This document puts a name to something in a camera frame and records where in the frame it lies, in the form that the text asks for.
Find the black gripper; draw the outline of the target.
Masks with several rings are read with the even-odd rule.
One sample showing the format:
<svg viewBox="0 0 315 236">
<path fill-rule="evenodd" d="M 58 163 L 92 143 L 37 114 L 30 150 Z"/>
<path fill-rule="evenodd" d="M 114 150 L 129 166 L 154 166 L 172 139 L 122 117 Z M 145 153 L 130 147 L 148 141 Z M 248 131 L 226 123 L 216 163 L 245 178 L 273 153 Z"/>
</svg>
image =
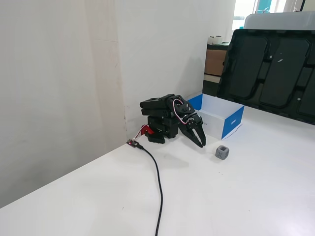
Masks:
<svg viewBox="0 0 315 236">
<path fill-rule="evenodd" d="M 186 115 L 183 117 L 183 122 L 179 122 L 179 129 L 182 134 L 200 148 L 206 145 L 206 136 L 202 124 L 202 117 L 198 113 Z"/>
</svg>

